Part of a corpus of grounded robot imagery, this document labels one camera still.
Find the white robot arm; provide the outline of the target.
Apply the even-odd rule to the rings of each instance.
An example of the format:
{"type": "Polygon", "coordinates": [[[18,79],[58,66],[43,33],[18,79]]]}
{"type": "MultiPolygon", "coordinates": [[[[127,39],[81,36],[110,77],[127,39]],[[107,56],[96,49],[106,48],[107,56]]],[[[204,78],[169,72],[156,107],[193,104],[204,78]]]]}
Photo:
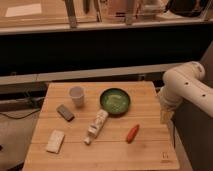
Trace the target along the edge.
{"type": "Polygon", "coordinates": [[[163,124],[168,123],[183,99],[213,118],[213,88],[202,82],[204,77],[203,65],[195,61],[173,67],[163,74],[164,86],[157,94],[161,106],[160,120],[163,124]]]}

